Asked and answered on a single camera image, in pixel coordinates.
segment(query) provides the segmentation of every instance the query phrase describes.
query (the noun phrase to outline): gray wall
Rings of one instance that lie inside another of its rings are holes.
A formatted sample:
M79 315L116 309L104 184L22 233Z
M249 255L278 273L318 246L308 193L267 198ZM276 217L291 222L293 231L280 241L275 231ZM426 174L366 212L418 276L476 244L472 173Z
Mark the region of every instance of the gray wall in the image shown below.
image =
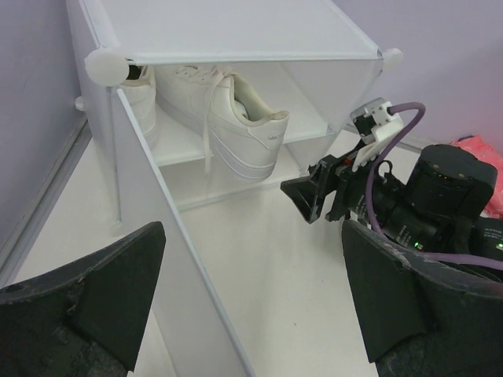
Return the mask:
M450 141L481 133L503 152L501 0L333 1L382 50L405 54L369 97L423 101L419 136Z
M0 5L0 250L82 118L64 0Z

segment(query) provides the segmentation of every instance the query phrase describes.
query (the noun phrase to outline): white floor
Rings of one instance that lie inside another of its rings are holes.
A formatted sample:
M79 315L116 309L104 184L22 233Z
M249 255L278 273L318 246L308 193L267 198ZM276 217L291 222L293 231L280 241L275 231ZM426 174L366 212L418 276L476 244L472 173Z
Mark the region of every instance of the white floor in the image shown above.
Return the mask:
M357 139L343 133L331 152L339 155ZM405 181L416 158L395 149L394 174ZM377 375L366 359L339 224L308 225L277 186L182 217L258 376ZM109 245L119 238L114 226L91 142L17 281ZM134 375L174 375L152 315Z

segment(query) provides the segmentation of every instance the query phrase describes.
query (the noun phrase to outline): red cloth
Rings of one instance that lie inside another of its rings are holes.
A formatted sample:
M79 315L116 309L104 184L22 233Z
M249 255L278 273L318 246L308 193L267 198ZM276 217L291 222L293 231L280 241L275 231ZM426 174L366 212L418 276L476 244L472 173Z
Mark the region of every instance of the red cloth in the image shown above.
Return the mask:
M485 211L492 218L503 218L503 157L482 140L480 135L469 137L461 141L452 143L457 147L472 153L477 159L484 163L490 163L497 169L496 188L493 197L487 204Z

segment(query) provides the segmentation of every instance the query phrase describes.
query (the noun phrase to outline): sneaker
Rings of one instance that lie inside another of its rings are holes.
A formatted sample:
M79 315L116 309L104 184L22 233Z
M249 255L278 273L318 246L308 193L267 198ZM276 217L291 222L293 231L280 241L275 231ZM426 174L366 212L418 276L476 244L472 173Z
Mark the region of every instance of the sneaker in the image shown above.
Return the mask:
M120 88L138 121L143 136L150 148L157 141L156 126L156 77L152 66L130 66L130 73Z
M289 113L273 112L235 71L213 67L156 67L157 103L201 135L206 173L210 150L244 181L269 177L283 143Z

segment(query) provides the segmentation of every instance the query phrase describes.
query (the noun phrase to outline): shoelace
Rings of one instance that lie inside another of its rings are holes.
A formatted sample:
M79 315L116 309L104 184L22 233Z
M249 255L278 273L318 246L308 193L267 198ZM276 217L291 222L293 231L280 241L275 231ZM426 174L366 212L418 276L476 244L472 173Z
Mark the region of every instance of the shoelace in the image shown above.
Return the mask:
M211 100L213 99L213 94L219 83L228 75L233 73L231 67L220 69L218 65L211 67L209 71L204 71L198 67L187 66L187 68L195 68L196 70L190 75L190 77L195 77L200 75L201 78L208 77L211 80L211 85L209 90L205 94L205 111L204 111L204 122L203 122L203 147L204 147L204 175L208 176L210 174L211 168L211 149L210 149L210 134L209 127L207 124L208 114L211 110Z

